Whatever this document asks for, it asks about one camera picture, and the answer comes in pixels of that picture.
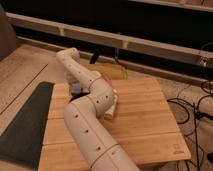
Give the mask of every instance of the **wood grain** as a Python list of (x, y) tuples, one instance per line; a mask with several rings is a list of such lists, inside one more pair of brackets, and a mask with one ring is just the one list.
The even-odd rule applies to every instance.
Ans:
[[(154, 78), (113, 80), (119, 100), (112, 121), (100, 119), (103, 126), (138, 165), (184, 160), (190, 152)], [(66, 94), (58, 85), (53, 96)], [(47, 121), (39, 171), (89, 170), (63, 120), (64, 98), (53, 98)]]

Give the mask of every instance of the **wire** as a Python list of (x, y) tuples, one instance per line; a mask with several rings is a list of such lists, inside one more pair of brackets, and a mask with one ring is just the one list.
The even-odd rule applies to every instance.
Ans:
[[(179, 163), (180, 163), (180, 161), (177, 161), (177, 163), (176, 163), (176, 171), (180, 171)], [(184, 160), (184, 163), (185, 163), (185, 165), (186, 165), (187, 171), (190, 171), (188, 161), (187, 161), (187, 160)]]
[[(191, 139), (190, 137), (186, 137), (186, 138), (188, 140), (190, 140), (193, 144), (196, 144), (196, 142), (193, 139)], [(205, 150), (200, 145), (198, 145), (198, 148), (202, 152), (202, 157), (201, 157), (201, 160), (199, 161), (199, 165), (201, 167), (203, 165), (203, 161), (204, 161)], [(188, 162), (191, 163), (192, 165), (194, 165), (197, 168), (197, 165), (193, 161), (188, 160)]]
[(173, 100), (167, 100), (167, 102), (177, 104), (177, 105), (179, 105), (180, 107), (182, 107), (186, 111), (186, 113), (187, 113), (186, 119), (183, 120), (183, 121), (177, 122), (178, 124), (185, 124), (185, 123), (187, 123), (189, 121), (190, 113), (189, 113), (188, 109), (183, 104), (175, 102)]
[(205, 93), (207, 93), (207, 94), (210, 94), (210, 95), (212, 95), (213, 96), (213, 92), (212, 92), (212, 82), (211, 81), (204, 81), (204, 82), (202, 82), (201, 83), (201, 89), (205, 92)]
[(191, 87), (191, 84), (188, 84), (186, 87), (182, 88), (178, 94), (177, 94), (177, 97), (176, 98), (179, 98), (180, 94), (183, 93), (186, 89), (188, 89), (189, 87)]
[(186, 104), (186, 105), (188, 105), (188, 106), (194, 108), (194, 106), (193, 106), (190, 102), (188, 102), (187, 100), (185, 100), (185, 99), (181, 99), (181, 98), (170, 98), (170, 99), (168, 99), (168, 100), (169, 100), (169, 101), (177, 100), (178, 102), (181, 102), (182, 104)]
[(184, 160), (184, 162), (185, 162), (187, 171), (190, 171), (190, 169), (189, 169), (189, 164), (188, 164), (187, 160)]

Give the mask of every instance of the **wooden table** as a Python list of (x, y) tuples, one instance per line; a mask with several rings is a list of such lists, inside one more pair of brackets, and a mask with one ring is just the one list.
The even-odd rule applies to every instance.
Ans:
[[(114, 120), (100, 122), (137, 165), (184, 160), (190, 152), (154, 78), (112, 81), (118, 91)], [(87, 163), (63, 120), (69, 87), (56, 84), (49, 109), (39, 171), (85, 171)]]

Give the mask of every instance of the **black mat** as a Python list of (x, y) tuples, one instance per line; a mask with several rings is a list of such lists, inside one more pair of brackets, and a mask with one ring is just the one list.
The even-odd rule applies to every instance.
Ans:
[(40, 83), (0, 136), (0, 159), (38, 168), (53, 83)]

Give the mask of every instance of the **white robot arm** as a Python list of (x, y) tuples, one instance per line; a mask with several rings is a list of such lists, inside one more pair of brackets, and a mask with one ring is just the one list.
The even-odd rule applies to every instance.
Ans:
[(71, 101), (65, 108), (64, 120), (92, 171), (139, 171), (127, 153), (112, 138), (96, 117), (114, 103), (113, 88), (95, 72), (78, 64), (75, 48), (57, 53), (66, 69), (87, 88), (90, 94)]

